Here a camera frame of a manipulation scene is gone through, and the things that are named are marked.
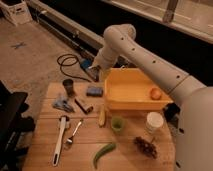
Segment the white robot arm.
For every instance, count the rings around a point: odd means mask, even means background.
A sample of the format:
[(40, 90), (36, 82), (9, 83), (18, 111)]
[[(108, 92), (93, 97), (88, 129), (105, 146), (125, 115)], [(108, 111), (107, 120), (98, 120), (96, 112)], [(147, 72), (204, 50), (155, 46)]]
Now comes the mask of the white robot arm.
[(123, 56), (179, 107), (174, 171), (213, 171), (213, 86), (140, 46), (131, 24), (105, 28), (93, 64), (103, 70)]

